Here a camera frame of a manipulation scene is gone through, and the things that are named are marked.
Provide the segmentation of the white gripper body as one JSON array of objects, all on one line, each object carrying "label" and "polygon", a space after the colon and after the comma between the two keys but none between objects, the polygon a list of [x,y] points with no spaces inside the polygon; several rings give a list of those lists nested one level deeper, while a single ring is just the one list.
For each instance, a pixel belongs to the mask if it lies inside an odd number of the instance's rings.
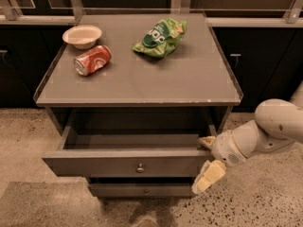
[{"label": "white gripper body", "polygon": [[238,166],[246,161],[234,142],[232,131],[225,131],[215,138],[211,146],[211,153],[215,159],[230,167]]}]

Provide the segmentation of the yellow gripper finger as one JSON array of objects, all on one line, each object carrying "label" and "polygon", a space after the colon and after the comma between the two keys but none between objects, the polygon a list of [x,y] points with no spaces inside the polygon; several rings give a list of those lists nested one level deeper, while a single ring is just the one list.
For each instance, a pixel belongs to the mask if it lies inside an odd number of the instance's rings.
[{"label": "yellow gripper finger", "polygon": [[200,137],[198,139],[198,142],[201,146],[208,148],[208,149],[212,149],[215,139],[216,139],[215,136]]},{"label": "yellow gripper finger", "polygon": [[212,184],[220,180],[225,172],[226,165],[223,162],[219,160],[206,161],[191,187],[193,193],[198,195],[206,191]]}]

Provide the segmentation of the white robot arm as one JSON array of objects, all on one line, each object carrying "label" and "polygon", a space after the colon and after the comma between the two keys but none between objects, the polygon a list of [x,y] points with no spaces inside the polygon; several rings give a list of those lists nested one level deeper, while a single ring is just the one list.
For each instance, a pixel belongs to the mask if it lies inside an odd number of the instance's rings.
[{"label": "white robot arm", "polygon": [[289,101],[267,99],[247,123],[220,133],[201,137],[198,142],[211,151],[191,187],[195,195],[220,180],[228,167],[238,166],[252,156],[286,149],[293,142],[303,143],[303,82]]}]

